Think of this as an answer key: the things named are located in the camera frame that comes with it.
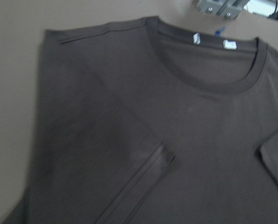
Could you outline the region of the aluminium profile post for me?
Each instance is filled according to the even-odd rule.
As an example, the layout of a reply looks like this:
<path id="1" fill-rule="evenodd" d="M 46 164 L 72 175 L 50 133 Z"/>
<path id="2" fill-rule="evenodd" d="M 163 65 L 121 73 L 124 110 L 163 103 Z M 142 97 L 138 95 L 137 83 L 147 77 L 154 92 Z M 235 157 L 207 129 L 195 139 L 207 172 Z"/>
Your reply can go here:
<path id="1" fill-rule="evenodd" d="M 198 0 L 197 9 L 206 14 L 234 20 L 248 2 L 249 0 Z"/>

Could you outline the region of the dark brown t-shirt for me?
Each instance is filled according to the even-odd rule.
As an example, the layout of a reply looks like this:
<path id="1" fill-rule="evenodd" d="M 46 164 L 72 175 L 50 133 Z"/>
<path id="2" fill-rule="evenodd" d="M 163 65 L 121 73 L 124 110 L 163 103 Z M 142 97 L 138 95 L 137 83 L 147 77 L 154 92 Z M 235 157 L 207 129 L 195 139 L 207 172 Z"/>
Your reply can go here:
<path id="1" fill-rule="evenodd" d="M 158 17 L 46 30 L 7 224 L 278 224 L 278 51 Z"/>

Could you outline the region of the blue tape centre vertical line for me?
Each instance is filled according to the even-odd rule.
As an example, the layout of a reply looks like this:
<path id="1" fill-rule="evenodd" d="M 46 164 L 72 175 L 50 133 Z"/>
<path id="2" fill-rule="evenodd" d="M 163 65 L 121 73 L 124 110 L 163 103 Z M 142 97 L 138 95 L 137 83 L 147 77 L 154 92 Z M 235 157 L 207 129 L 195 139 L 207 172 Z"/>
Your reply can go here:
<path id="1" fill-rule="evenodd" d="M 223 31 L 226 29 L 226 27 L 222 27 L 218 30 L 215 31 L 214 35 L 215 36 L 221 36 L 221 34 L 223 33 Z"/>

